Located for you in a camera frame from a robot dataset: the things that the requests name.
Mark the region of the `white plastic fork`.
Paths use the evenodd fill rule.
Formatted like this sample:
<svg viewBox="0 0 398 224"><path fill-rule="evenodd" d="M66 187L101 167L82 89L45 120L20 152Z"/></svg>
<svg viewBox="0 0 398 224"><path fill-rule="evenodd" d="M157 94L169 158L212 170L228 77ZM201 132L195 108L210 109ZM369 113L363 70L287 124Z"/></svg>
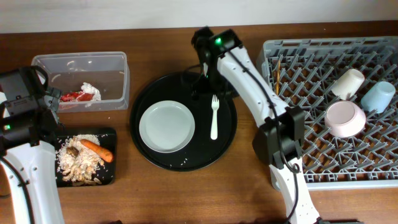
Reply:
<svg viewBox="0 0 398 224"><path fill-rule="evenodd" d="M213 110L210 138L216 140L218 138L218 109L220 107L220 101L216 95L212 96L211 109Z"/></svg>

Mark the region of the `rice and nutshell pile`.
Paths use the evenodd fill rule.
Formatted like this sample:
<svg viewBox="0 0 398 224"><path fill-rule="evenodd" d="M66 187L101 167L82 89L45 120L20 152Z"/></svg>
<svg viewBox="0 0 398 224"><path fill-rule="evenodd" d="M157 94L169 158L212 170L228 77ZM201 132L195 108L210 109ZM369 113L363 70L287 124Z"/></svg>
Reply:
<svg viewBox="0 0 398 224"><path fill-rule="evenodd" d="M74 187L103 185L104 177L100 176L100 169L104 168L105 161L97 153L82 145L81 139L87 139L100 145L98 136L92 134L79 134L60 141L60 149L55 151L55 165L57 173L62 177L57 177L57 180L64 184L71 183ZM77 158L67 154L67 148L71 146L79 150Z"/></svg>

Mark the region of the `pink bowl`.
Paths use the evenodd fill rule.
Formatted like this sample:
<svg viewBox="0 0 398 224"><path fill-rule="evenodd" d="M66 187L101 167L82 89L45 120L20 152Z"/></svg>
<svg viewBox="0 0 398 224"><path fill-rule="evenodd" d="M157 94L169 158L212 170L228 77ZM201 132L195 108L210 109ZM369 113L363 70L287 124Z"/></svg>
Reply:
<svg viewBox="0 0 398 224"><path fill-rule="evenodd" d="M326 110L325 125L330 134L348 138L358 134L366 124L364 111L351 101L337 101Z"/></svg>

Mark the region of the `wooden chopstick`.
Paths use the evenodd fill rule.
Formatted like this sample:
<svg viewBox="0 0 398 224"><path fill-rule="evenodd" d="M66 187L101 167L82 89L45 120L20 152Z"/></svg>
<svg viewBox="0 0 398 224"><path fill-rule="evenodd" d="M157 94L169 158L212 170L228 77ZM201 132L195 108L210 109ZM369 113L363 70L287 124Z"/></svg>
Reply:
<svg viewBox="0 0 398 224"><path fill-rule="evenodd" d="M279 81L280 81L280 60L277 62L275 92L279 95Z"/></svg>

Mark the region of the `white cup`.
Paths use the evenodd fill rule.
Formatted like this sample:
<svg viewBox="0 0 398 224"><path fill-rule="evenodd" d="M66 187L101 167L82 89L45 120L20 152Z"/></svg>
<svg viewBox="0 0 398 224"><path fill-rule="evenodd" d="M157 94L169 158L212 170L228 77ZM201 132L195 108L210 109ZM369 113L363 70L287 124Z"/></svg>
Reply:
<svg viewBox="0 0 398 224"><path fill-rule="evenodd" d="M357 69L347 70L331 88L331 92L341 100L350 99L365 80L364 75Z"/></svg>

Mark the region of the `brown pine cone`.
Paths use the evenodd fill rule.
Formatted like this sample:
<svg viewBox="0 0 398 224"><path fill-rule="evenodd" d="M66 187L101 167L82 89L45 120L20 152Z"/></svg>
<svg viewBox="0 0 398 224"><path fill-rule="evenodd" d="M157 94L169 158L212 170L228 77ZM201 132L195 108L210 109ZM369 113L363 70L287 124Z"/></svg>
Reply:
<svg viewBox="0 0 398 224"><path fill-rule="evenodd" d="M79 153L79 150L73 146L67 148L67 154L71 155L73 158L77 158Z"/></svg>

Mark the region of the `red snack wrapper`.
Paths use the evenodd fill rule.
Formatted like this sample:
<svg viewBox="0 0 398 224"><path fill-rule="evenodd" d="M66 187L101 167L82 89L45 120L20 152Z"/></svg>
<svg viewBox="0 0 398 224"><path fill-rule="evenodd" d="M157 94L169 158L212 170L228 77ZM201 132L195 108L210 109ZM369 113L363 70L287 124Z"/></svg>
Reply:
<svg viewBox="0 0 398 224"><path fill-rule="evenodd" d="M71 92L60 97L61 102L91 101L94 94L83 91Z"/></svg>

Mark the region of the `grey round plate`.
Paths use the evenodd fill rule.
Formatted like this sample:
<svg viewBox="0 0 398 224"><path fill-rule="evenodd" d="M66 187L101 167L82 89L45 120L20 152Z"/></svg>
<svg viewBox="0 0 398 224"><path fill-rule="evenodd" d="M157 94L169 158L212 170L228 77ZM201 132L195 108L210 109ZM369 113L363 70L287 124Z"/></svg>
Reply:
<svg viewBox="0 0 398 224"><path fill-rule="evenodd" d="M155 152L177 152L185 147L195 132L192 112L177 101L159 101L148 107L139 122L139 135Z"/></svg>

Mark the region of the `light blue cup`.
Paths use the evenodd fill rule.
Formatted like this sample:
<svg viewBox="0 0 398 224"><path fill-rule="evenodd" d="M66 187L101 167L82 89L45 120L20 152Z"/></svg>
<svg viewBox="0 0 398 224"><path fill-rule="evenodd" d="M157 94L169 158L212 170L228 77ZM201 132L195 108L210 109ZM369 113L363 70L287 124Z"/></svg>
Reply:
<svg viewBox="0 0 398 224"><path fill-rule="evenodd" d="M361 106L364 111L376 111L383 113L394 96L396 89L389 82L377 82L361 99Z"/></svg>

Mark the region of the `orange carrot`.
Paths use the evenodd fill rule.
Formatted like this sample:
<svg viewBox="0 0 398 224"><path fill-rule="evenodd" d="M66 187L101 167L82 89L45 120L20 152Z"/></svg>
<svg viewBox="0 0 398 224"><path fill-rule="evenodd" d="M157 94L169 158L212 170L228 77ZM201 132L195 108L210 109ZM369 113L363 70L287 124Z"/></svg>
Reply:
<svg viewBox="0 0 398 224"><path fill-rule="evenodd" d="M88 149L92 150L93 152L97 153L97 155L99 155L100 158L102 158L102 160L104 160L105 162L113 162L114 156L110 150L101 147L100 145L97 145L87 139L81 139L80 143Z"/></svg>

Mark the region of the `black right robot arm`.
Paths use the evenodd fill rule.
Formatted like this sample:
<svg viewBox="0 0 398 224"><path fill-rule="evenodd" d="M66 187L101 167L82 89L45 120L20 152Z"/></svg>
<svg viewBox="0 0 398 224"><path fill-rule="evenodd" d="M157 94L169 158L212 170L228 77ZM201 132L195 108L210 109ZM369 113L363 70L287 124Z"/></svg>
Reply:
<svg viewBox="0 0 398 224"><path fill-rule="evenodd" d="M192 85L193 94L243 99L258 127L253 149L279 185L286 223L321 223L303 176L303 109L289 106L271 89L233 30L214 34L203 27L194 33L191 44L202 73Z"/></svg>

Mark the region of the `white tissue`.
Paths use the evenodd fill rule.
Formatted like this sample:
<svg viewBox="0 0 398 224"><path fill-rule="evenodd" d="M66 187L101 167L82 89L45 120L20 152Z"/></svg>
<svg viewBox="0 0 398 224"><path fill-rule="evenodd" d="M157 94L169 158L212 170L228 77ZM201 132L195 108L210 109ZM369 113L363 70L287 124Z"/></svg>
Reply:
<svg viewBox="0 0 398 224"><path fill-rule="evenodd" d="M84 82L81 86L81 90L83 95L80 98L80 101L100 101L101 93L95 88L93 85Z"/></svg>

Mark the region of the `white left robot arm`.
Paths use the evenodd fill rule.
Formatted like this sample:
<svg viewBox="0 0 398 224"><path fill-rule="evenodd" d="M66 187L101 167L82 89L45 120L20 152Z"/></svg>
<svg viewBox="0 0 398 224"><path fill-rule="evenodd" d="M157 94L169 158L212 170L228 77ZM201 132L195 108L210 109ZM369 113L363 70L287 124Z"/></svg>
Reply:
<svg viewBox="0 0 398 224"><path fill-rule="evenodd" d="M63 223L55 175L61 91L37 66L1 74L1 165L16 223Z"/></svg>

